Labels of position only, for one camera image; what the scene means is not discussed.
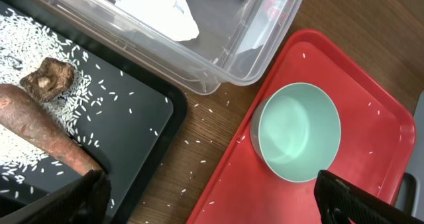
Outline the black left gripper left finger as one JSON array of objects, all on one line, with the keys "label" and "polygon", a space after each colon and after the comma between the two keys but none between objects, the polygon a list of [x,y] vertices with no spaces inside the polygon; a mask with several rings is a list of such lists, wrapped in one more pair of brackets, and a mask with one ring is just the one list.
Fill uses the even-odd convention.
[{"label": "black left gripper left finger", "polygon": [[80,179],[22,208],[1,202],[2,223],[94,223],[105,220],[111,182],[103,171],[91,170]]}]

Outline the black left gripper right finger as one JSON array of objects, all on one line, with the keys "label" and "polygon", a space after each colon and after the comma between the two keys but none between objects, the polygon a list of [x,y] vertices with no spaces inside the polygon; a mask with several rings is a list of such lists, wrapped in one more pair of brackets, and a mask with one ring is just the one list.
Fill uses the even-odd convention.
[{"label": "black left gripper right finger", "polygon": [[327,170],[319,171],[314,196],[322,224],[423,224]]}]

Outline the green bowl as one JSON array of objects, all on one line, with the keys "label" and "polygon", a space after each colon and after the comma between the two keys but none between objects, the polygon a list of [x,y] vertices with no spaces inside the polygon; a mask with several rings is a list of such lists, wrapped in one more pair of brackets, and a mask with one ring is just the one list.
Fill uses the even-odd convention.
[{"label": "green bowl", "polygon": [[250,140],[279,178],[302,183],[328,169],[341,145],[341,119],[327,93],[292,83],[261,101],[250,122]]}]

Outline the brown carrot piece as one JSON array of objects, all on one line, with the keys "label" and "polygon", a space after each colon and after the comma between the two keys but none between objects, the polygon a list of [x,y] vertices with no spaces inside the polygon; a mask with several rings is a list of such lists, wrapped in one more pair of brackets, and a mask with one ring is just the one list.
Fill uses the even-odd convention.
[{"label": "brown carrot piece", "polygon": [[1,84],[1,124],[82,176],[100,165],[23,89]]}]

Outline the brown food chunk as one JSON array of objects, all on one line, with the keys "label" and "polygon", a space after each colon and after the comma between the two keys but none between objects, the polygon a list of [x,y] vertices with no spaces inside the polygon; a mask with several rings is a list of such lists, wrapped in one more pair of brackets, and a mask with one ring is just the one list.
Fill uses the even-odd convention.
[{"label": "brown food chunk", "polygon": [[70,89],[75,68],[55,58],[43,59],[40,67],[23,77],[19,84],[37,102],[48,103]]}]

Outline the white rice pile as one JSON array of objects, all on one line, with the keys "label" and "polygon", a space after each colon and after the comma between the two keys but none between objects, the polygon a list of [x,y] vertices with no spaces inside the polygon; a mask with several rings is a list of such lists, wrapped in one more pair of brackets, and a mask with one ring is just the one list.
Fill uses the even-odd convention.
[{"label": "white rice pile", "polygon": [[[42,104],[43,109],[79,145],[99,147],[93,134],[85,135],[79,121],[91,120],[87,110],[99,105],[90,85],[92,78],[82,69],[89,54],[66,38],[59,37],[50,27],[19,14],[11,7],[1,10],[1,83],[18,85],[26,75],[36,71],[43,59],[50,57],[69,62],[75,69],[70,89]],[[21,137],[1,127],[1,178],[23,184],[26,170],[44,171],[40,161],[48,155]]]}]

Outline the black waste tray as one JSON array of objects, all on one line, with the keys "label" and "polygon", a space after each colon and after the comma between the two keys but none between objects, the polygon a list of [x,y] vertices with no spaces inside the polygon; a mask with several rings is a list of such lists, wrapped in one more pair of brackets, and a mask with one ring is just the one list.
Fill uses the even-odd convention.
[{"label": "black waste tray", "polygon": [[1,0],[21,15],[50,27],[89,54],[82,69],[90,90],[101,98],[77,126],[93,134],[99,147],[80,145],[108,173],[111,197],[106,223],[126,223],[168,151],[187,114],[187,101],[173,85],[151,74],[68,21],[31,0]]}]

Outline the clear plastic bin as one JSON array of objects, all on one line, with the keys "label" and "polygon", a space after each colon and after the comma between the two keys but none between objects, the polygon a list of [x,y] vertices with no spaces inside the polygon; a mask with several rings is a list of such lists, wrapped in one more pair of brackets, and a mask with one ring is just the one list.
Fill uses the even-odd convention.
[{"label": "clear plastic bin", "polygon": [[200,95],[257,82],[302,0],[186,0],[197,38],[174,41],[112,0],[31,0],[150,72]]}]

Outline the crumpled white tissue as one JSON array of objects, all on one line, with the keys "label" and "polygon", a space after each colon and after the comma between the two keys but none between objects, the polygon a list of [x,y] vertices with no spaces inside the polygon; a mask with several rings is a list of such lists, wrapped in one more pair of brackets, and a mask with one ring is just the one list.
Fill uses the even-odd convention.
[{"label": "crumpled white tissue", "polygon": [[112,1],[116,7],[174,41],[192,40],[199,35],[186,0]]}]

